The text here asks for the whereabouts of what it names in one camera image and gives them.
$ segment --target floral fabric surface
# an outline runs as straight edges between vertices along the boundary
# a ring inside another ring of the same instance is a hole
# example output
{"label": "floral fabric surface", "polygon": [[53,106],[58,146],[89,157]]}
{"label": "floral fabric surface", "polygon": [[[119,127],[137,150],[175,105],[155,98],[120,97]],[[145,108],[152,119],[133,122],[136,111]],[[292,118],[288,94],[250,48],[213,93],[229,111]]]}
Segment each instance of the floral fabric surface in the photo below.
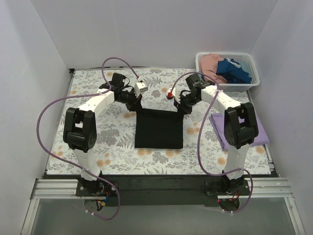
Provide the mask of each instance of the floral fabric surface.
{"label": "floral fabric surface", "polygon": [[[149,90],[143,94],[144,108],[176,111],[172,100],[167,100],[165,93],[173,82],[182,74],[192,69],[135,69],[144,80]],[[135,76],[130,69],[106,70],[108,80],[114,72],[121,73],[134,85]],[[75,72],[70,95],[92,94],[104,83],[101,70],[78,70]],[[187,88],[185,79],[181,79],[176,88]],[[248,102],[246,92],[227,93],[239,102]],[[57,130],[53,153],[77,162],[72,150],[63,142],[63,127],[66,109],[78,107],[89,98],[68,99],[65,103],[61,121]],[[191,115],[184,116],[183,141],[180,150],[135,149],[134,136],[136,113],[129,112],[121,103],[113,103],[97,118],[97,142],[94,152],[97,164],[103,174],[203,174],[198,164],[196,145],[200,124],[209,104],[200,102],[193,107]],[[227,152],[222,151],[217,136],[209,120],[206,121],[201,137],[201,159],[203,166],[212,173],[221,173]],[[270,174],[267,153],[263,146],[249,149],[245,168],[252,174]],[[50,156],[47,174],[80,174],[80,169]]]}

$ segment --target black cloth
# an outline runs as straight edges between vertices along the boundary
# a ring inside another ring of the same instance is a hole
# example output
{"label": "black cloth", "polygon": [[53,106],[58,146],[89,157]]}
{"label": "black cloth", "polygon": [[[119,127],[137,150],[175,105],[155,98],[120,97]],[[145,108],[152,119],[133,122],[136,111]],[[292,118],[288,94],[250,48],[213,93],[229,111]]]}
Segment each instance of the black cloth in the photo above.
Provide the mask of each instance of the black cloth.
{"label": "black cloth", "polygon": [[137,112],[135,148],[183,148],[183,115],[142,109]]}

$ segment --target gray wall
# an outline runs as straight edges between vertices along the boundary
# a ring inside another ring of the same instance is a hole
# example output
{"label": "gray wall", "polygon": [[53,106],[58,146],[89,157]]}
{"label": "gray wall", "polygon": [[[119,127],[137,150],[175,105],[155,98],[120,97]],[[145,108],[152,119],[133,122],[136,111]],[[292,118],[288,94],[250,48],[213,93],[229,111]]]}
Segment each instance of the gray wall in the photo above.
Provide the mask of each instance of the gray wall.
{"label": "gray wall", "polygon": [[[36,177],[47,154],[37,143],[36,121],[65,93],[68,69],[30,0],[0,0],[0,234],[20,234]],[[51,145],[60,104],[41,128]]]}
{"label": "gray wall", "polygon": [[279,0],[252,50],[261,79],[252,96],[307,234],[313,234],[312,9],[309,0]]}
{"label": "gray wall", "polygon": [[201,51],[250,53],[277,0],[32,2],[66,65],[79,69],[110,56],[133,66],[194,68]]}

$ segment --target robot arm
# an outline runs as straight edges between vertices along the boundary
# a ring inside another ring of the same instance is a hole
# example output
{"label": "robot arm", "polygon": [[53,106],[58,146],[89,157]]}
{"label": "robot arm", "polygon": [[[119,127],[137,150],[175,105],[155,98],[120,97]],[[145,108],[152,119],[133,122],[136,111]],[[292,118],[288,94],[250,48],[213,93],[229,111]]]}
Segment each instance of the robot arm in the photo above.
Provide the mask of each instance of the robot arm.
{"label": "robot arm", "polygon": [[[178,94],[175,88],[173,92],[171,89],[168,90],[175,100],[174,105],[178,112],[183,115],[190,114],[192,106],[200,101],[211,103],[217,92],[217,87],[212,82],[201,81],[197,74],[186,78],[186,82],[190,89],[187,95]],[[259,134],[253,105],[249,102],[242,104],[219,92],[213,107],[224,114],[224,135],[230,145],[224,171],[244,168],[246,153]],[[239,118],[243,118],[244,121],[240,123]],[[235,171],[227,174],[227,177],[232,181],[241,179],[243,174],[243,171]]]}
{"label": "robot arm", "polygon": [[[124,91],[129,87],[125,86],[125,79],[125,76],[114,73],[110,81],[111,91],[94,96],[78,108],[68,108],[66,111],[63,140],[73,150],[79,165],[97,176],[101,173],[93,152],[97,139],[97,117],[115,101],[126,104],[129,111],[141,109],[141,93],[148,89],[143,82],[136,82],[131,91]],[[108,88],[108,84],[103,84],[98,93],[103,93]],[[85,171],[82,171],[79,181],[91,188],[98,188],[96,178]]]}

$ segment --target purple cloth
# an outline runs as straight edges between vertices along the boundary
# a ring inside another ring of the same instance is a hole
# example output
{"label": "purple cloth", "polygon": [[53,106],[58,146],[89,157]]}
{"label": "purple cloth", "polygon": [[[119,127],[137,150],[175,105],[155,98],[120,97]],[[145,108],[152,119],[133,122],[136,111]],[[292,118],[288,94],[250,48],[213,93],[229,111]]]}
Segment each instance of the purple cloth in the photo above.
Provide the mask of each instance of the purple cloth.
{"label": "purple cloth", "polygon": [[[212,114],[209,117],[212,126],[215,130],[215,133],[217,135],[217,138],[219,139],[219,142],[221,144],[221,147],[223,150],[228,150],[229,149],[229,144],[227,143],[225,136],[224,136],[224,115],[222,114]],[[267,134],[265,133],[265,130],[258,118],[258,116],[256,116],[256,121],[258,123],[258,128],[259,128],[259,135],[254,138],[254,142],[251,144],[251,146],[258,146],[258,145],[262,145],[262,144],[266,144],[269,143],[269,139]]]}

